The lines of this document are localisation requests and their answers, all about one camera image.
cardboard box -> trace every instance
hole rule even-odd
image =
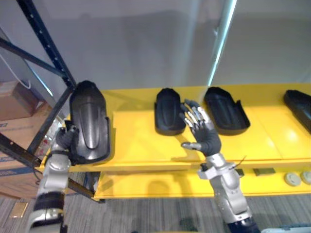
[[[32,117],[0,121],[0,133],[27,149],[50,111],[51,107],[44,103],[37,108]],[[32,168],[0,151],[0,195],[35,198],[38,190],[36,181]],[[67,194],[72,193],[75,192],[67,190]]]
[[[31,90],[18,81],[0,83],[0,120],[31,117],[38,101]]]
[[[36,109],[32,117],[0,121],[0,133],[24,149],[27,149],[41,125],[48,117],[51,109],[47,103],[43,103]],[[20,165],[23,166],[20,162],[0,151],[0,170]]]
[[[30,167],[15,167],[0,170],[0,192],[18,197],[34,198],[38,191],[36,178]]]

yellow panel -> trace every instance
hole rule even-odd
[[[286,106],[254,107],[253,110],[283,159],[311,158],[310,133]]]
[[[222,153],[228,160],[280,159],[272,140],[253,115],[246,113],[252,122],[245,133],[237,136],[221,136]],[[118,163],[135,162],[200,162],[205,158],[201,153],[185,150],[180,144],[193,142],[190,130],[177,136],[163,136],[155,131],[153,111],[115,112],[114,127],[116,130],[115,154],[113,161]]]
[[[276,173],[255,176],[253,170],[243,170],[241,189],[246,196],[270,196],[310,193],[311,186],[301,183],[292,187],[285,183],[286,172],[310,170],[305,168],[276,168]],[[213,197],[207,180],[199,179],[196,171],[150,172],[139,174],[100,176],[94,199],[105,198],[154,198],[154,197]]]

gray wall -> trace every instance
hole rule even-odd
[[[100,89],[207,83],[222,1],[34,2],[78,82]],[[11,41],[49,61],[16,2],[0,4],[0,26]],[[309,82],[310,12],[309,0],[239,0],[213,84]],[[59,78],[31,66],[59,96]]]

cable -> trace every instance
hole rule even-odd
[[[31,83],[28,80],[28,86],[26,86],[16,75],[16,73],[14,73],[14,71],[11,69],[10,65],[6,62],[6,60],[4,59],[4,57],[2,57],[2,55],[0,54],[1,59],[3,60],[3,62],[6,64],[6,66],[9,68],[9,70],[11,71],[11,73],[13,74],[13,76],[19,81],[20,84],[22,84],[24,87],[26,87],[27,89],[31,88]]]
[[[239,166],[243,161],[244,161],[244,159],[247,157],[247,155],[246,156],[244,156],[244,158],[238,163],[238,164],[236,164],[234,167],[232,167],[231,169],[235,169],[235,168],[237,168],[237,166]]]
[[[35,173],[35,159],[36,159],[36,158],[37,158],[37,157],[35,157],[35,158],[33,159],[32,169],[33,169],[33,173],[34,173],[35,177],[37,178],[37,181],[35,182],[35,184],[36,184],[36,185],[39,185],[41,179],[40,179],[40,178],[37,176],[37,174]]]

round knob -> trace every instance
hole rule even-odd
[[[290,186],[299,186],[301,179],[296,173],[288,172],[285,174],[285,182]]]
[[[311,171],[303,171],[300,177],[304,183],[311,184]]]

